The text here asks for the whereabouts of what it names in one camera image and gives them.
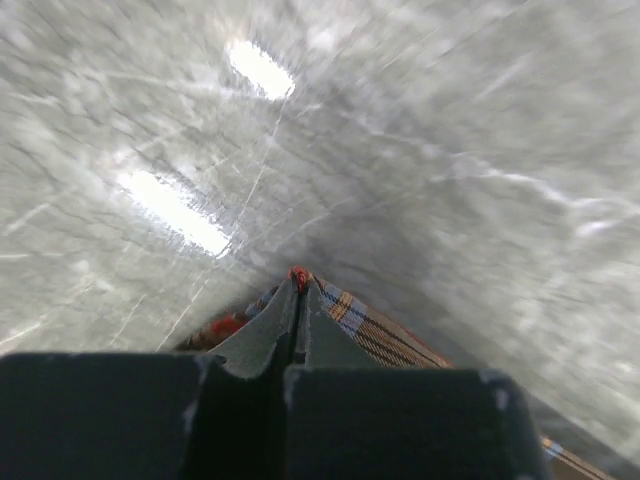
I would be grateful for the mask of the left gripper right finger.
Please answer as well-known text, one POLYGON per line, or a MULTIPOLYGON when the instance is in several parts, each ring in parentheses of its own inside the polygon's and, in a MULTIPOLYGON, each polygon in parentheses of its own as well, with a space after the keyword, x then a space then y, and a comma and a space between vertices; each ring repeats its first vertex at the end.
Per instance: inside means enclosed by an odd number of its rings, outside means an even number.
POLYGON ((527 401, 502 372, 379 365, 309 283, 305 360, 283 375, 286 479, 548 479, 527 401))

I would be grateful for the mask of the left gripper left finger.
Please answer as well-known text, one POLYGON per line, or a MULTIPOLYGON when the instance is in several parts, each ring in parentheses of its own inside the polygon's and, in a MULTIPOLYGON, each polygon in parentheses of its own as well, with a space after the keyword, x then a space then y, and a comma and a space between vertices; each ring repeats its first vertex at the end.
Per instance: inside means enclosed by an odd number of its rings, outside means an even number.
POLYGON ((215 351, 4 356, 2 477, 280 478, 298 314, 289 280, 215 351))

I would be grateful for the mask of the plaid long sleeve shirt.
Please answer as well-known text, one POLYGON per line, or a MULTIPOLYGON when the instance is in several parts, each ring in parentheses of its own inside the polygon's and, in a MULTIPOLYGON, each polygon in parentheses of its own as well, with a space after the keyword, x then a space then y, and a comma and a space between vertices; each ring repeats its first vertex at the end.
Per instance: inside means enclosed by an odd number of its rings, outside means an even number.
MULTIPOLYGON (((296 293, 300 293, 303 288, 307 288, 311 293, 317 293, 320 311, 327 314, 349 339, 379 364, 439 369, 452 366, 398 322, 385 317, 351 293, 315 276, 309 270, 293 267, 289 270, 287 279, 293 283, 293 290, 296 293)), ((217 347, 250 321, 260 317, 273 303, 276 292, 283 286, 279 284, 265 291, 245 310, 215 317, 187 337, 178 348, 186 351, 209 351, 217 347)), ((541 442, 558 479, 609 479, 611 477, 550 438, 542 436, 541 442)))

